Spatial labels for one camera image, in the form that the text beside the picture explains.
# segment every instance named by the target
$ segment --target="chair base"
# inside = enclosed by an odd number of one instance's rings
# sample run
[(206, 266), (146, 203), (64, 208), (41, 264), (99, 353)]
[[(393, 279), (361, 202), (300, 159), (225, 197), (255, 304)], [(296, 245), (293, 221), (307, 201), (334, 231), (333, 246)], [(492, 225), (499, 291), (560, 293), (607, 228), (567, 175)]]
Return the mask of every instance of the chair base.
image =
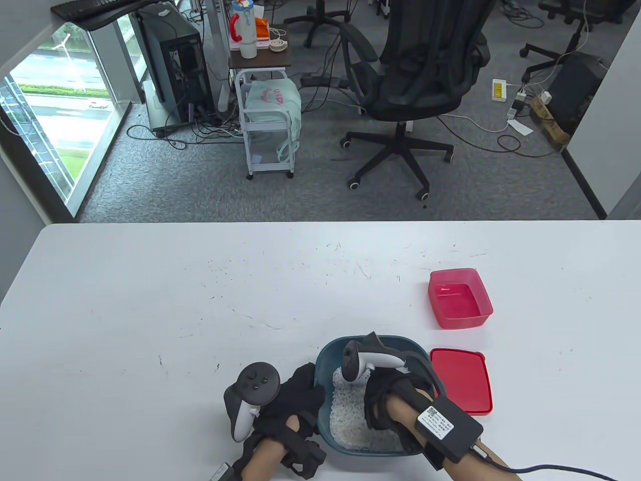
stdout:
[(310, 6), (307, 8), (307, 15), (300, 15), (299, 17), (291, 17), (285, 19), (283, 23), (289, 25), (297, 22), (311, 22), (312, 28), (310, 28), (307, 38), (305, 39), (303, 45), (307, 48), (312, 46), (312, 39), (316, 29), (323, 25), (329, 24), (334, 25), (334, 27), (339, 27), (340, 22), (334, 20), (334, 17), (343, 17), (346, 22), (351, 20), (351, 15), (349, 10), (336, 10), (334, 12), (325, 12), (325, 2), (324, 0), (316, 0), (316, 8)]
[(349, 147), (352, 139), (373, 142), (375, 144), (384, 145), (385, 147), (378, 154), (374, 155), (372, 160), (361, 167), (361, 169), (354, 174), (354, 177), (348, 181), (347, 186), (351, 190), (358, 189), (363, 175), (367, 174), (390, 155), (398, 154), (403, 157), (405, 163), (410, 167), (416, 178), (423, 186), (423, 188), (416, 193), (416, 197), (417, 199), (424, 201), (429, 196), (429, 181), (420, 169), (418, 162), (416, 162), (416, 158), (414, 158), (414, 155), (412, 154), (412, 149), (443, 151), (445, 152), (443, 160), (447, 163), (451, 163), (452, 157), (454, 156), (454, 146), (451, 144), (442, 144), (441, 142), (432, 142), (431, 140), (411, 139), (406, 137), (405, 122), (396, 123), (396, 133), (393, 137), (381, 135), (379, 133), (347, 132), (345, 137), (340, 141), (341, 146), (343, 148)]
[(565, 63), (565, 61), (570, 58), (569, 53), (573, 52), (576, 50), (577, 46), (579, 45), (579, 39), (581, 38), (581, 32), (583, 31), (583, 28), (585, 27), (585, 19), (581, 19), (579, 21), (579, 26), (572, 35), (572, 38), (570, 39), (570, 43), (567, 45), (567, 48), (565, 49), (565, 52), (563, 54), (557, 53), (557, 52), (552, 52), (551, 50), (546, 50), (541, 47), (537, 47), (536, 45), (531, 45), (531, 44), (525, 44), (525, 47), (523, 47), (520, 51), (519, 54), (521, 57), (527, 57), (528, 53), (536, 52), (541, 55), (544, 55), (548, 58), (551, 58), (552, 60), (548, 60), (547, 62), (542, 62), (538, 63), (536, 65), (532, 65), (525, 69), (525, 73), (523, 74), (523, 77), (521, 77), (521, 81), (523, 83), (527, 83), (530, 81), (532, 78), (532, 72), (538, 72), (543, 69), (548, 69), (550, 67), (554, 67), (556, 65), (561, 65)]

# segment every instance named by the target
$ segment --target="white vr controller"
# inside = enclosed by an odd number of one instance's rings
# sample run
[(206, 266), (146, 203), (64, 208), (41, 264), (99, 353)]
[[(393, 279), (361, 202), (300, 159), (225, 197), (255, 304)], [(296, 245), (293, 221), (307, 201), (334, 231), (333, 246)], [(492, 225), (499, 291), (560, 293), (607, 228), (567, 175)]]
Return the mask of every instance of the white vr controller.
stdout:
[(390, 367), (396, 369), (405, 366), (408, 358), (418, 361), (427, 379), (433, 384), (439, 395), (445, 395), (445, 386), (428, 359), (410, 351), (399, 351), (386, 347), (376, 332), (371, 332), (363, 341), (349, 341), (343, 349), (341, 373), (347, 382), (354, 382), (368, 369)]
[(223, 394), (234, 441), (242, 443), (247, 439), (260, 408), (273, 401), (279, 390), (280, 376), (271, 364), (254, 362), (240, 372)]

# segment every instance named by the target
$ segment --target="glass window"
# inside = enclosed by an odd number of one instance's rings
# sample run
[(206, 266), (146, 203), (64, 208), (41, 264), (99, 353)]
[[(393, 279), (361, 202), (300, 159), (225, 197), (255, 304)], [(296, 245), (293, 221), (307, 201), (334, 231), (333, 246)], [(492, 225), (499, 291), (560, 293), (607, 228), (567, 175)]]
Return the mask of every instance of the glass window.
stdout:
[(63, 25), (0, 78), (0, 104), (67, 202), (114, 110), (85, 32)]
[(120, 27), (124, 43), (127, 45), (127, 53), (131, 58), (133, 69), (136, 71), (136, 77), (138, 77), (138, 80), (141, 80), (142, 76), (145, 74), (145, 70), (147, 70), (147, 65), (145, 64), (145, 59), (140, 51), (138, 39), (133, 32), (129, 15), (125, 15), (118, 19), (118, 27)]

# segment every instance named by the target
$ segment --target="rice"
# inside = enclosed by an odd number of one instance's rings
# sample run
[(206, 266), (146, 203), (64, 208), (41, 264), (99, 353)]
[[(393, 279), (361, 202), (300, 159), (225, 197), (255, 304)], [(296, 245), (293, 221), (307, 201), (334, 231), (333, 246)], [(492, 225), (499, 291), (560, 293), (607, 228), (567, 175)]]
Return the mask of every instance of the rice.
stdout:
[(334, 396), (329, 412), (329, 431), (339, 445), (350, 450), (403, 451), (398, 435), (390, 430), (376, 431), (365, 422), (365, 386), (369, 379), (367, 370), (353, 383), (343, 379), (340, 367), (334, 371)]

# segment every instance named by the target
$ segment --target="plastic bag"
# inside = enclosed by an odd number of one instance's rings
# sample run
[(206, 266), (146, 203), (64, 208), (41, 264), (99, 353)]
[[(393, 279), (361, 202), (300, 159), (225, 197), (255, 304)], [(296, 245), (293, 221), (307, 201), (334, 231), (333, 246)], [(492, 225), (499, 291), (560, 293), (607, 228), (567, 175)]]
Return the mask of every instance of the plastic bag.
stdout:
[[(301, 134), (301, 95), (296, 84), (288, 78), (274, 80), (254, 80), (251, 83), (245, 109), (279, 108), (285, 111), (292, 123), (292, 145), (294, 151), (298, 150)], [(251, 122), (282, 122), (283, 116), (276, 112), (248, 112), (247, 117)], [(279, 162), (288, 160), (288, 142), (284, 141), (277, 149)]]

